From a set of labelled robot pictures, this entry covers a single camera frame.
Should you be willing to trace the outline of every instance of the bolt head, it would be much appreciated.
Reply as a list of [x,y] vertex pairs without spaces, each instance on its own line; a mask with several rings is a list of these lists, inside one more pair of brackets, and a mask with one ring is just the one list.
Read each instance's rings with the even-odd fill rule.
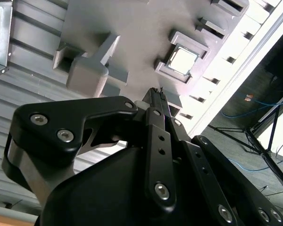
[[58,138],[66,143],[69,143],[71,141],[73,141],[74,139],[74,135],[72,132],[70,132],[67,129],[61,129],[58,133],[57,133]]
[[272,216],[277,219],[278,222],[282,222],[280,215],[276,211],[271,209],[270,212],[271,212]]
[[177,119],[174,119],[174,122],[177,126],[181,126],[181,122],[179,122]]
[[155,113],[155,115],[158,115],[158,116],[160,116],[160,115],[161,115],[161,114],[160,114],[160,112],[159,112],[159,111],[157,111],[157,110],[154,110],[153,112]]
[[201,141],[202,143],[204,143],[205,145],[208,144],[207,141],[206,141],[206,139],[205,139],[204,137],[200,137],[200,141]]
[[233,217],[230,213],[230,211],[228,211],[223,205],[219,205],[218,206],[218,212],[220,214],[220,216],[227,222],[227,223],[232,223],[233,222]]
[[156,194],[159,196],[159,198],[162,200],[167,200],[170,197],[169,190],[167,189],[166,186],[164,186],[161,183],[157,183],[154,187],[154,190]]
[[41,114],[32,115],[30,117],[30,121],[37,126],[43,126],[48,123],[48,119],[44,115],[41,115]]
[[126,105],[127,107],[129,107],[129,108],[133,108],[133,105],[132,105],[131,103],[129,103],[129,102],[126,102],[125,105]]
[[261,208],[258,209],[258,212],[260,214],[260,216],[266,221],[269,222],[269,217],[268,215],[264,212],[264,210],[262,210]]

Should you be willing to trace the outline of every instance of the wooden surface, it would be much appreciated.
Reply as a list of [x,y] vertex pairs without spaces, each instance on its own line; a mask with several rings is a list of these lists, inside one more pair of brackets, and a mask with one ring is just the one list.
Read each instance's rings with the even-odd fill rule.
[[0,216],[0,226],[33,226],[33,223]]

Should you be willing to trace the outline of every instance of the mounting hole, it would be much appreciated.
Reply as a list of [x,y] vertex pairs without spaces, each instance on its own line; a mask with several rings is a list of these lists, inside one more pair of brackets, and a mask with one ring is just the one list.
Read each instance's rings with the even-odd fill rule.
[[158,110],[154,110],[153,112],[155,113],[155,115],[158,115],[158,116],[161,115],[161,113]]
[[202,171],[205,173],[205,174],[208,174],[208,171],[206,168],[202,167]]
[[129,107],[129,108],[133,108],[133,105],[132,105],[131,103],[129,103],[129,102],[125,102],[125,105],[126,105],[127,107]]
[[158,137],[161,141],[165,141],[165,138],[163,136],[158,136]]
[[161,148],[158,150],[158,152],[159,152],[160,154],[162,154],[162,155],[165,155],[165,154],[166,154],[166,152],[165,152],[163,149],[161,149]]

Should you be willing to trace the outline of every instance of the black stand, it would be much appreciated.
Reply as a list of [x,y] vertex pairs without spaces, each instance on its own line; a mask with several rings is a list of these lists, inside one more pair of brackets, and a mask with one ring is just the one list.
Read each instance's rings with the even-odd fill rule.
[[[257,123],[253,128],[248,128],[248,129],[239,129],[239,128],[216,128],[214,126],[208,125],[209,128],[217,131],[218,133],[221,133],[222,135],[236,141],[237,143],[255,151],[257,154],[259,154],[264,161],[266,162],[266,164],[269,166],[269,168],[271,169],[271,171],[275,174],[275,176],[278,178],[278,180],[281,182],[281,184],[283,185],[283,172],[280,170],[280,168],[278,167],[278,165],[274,162],[274,160],[271,158],[271,156],[269,155],[269,153],[271,152],[271,148],[272,148],[272,143],[273,143],[273,139],[274,139],[274,135],[275,135],[275,128],[277,126],[277,121],[278,121],[278,117],[279,117],[279,111],[280,111],[280,106],[277,106],[275,108],[275,110],[268,116],[266,117],[262,122]],[[274,124],[273,124],[273,128],[272,128],[272,132],[270,135],[270,139],[269,139],[269,143],[268,143],[268,148],[265,149],[261,143],[257,140],[257,138],[254,136],[253,131],[255,129],[258,129],[268,118],[270,118],[272,115],[275,115],[274,118]],[[242,142],[241,140],[225,133],[225,132],[238,132],[238,133],[244,133],[247,137],[247,139],[251,142],[251,144],[253,146],[250,146],[244,142]]]

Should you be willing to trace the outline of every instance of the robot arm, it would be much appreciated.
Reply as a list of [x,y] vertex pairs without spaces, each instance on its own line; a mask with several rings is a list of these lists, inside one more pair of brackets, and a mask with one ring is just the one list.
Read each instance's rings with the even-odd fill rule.
[[[190,139],[163,92],[24,105],[2,167],[37,196],[35,225],[283,226],[283,216],[205,137]],[[75,175],[75,157],[127,147]]]

